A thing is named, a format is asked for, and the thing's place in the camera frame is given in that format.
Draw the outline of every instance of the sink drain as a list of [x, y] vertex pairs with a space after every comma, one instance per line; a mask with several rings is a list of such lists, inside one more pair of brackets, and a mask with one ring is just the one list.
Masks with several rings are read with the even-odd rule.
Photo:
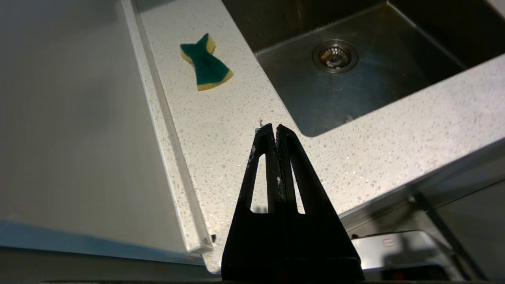
[[358, 52], [350, 43], [334, 39], [318, 45], [312, 53], [312, 60], [323, 71], [343, 73], [356, 65]]

